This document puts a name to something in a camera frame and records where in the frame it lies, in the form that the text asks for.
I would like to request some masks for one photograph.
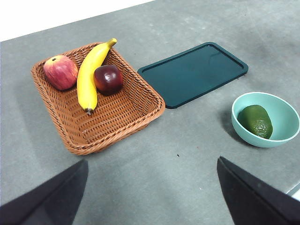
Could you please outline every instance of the green avocado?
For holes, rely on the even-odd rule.
[[[252,134],[269,139],[273,126],[267,111],[260,105],[250,105],[238,115],[240,124]]]

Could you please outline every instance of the red apple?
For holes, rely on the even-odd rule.
[[[112,95],[122,88],[123,75],[116,65],[105,65],[95,70],[94,82],[101,94]]]
[[[57,55],[45,62],[44,72],[53,87],[66,90],[76,83],[78,68],[69,57]]]

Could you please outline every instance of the ceramic bowl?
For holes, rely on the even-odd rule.
[[[273,126],[273,133],[269,139],[252,134],[238,122],[239,113],[249,105],[260,105],[267,111]],[[271,148],[290,141],[299,133],[300,118],[296,110],[283,99],[264,92],[250,92],[235,99],[232,105],[232,125],[247,143]]]

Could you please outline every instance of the plastic tray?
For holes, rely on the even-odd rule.
[[[213,42],[206,42],[142,67],[138,73],[177,108],[244,75],[248,66]]]

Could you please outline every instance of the brown wicker basket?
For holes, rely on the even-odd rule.
[[[80,67],[85,56],[100,42],[62,53]],[[77,155],[99,152],[111,144],[145,128],[165,110],[160,95],[112,48],[103,65],[115,64],[123,74],[120,92],[103,96],[92,115],[87,115],[77,101],[76,85],[58,91],[45,79],[43,65],[36,63],[31,74],[46,108],[66,148]]]

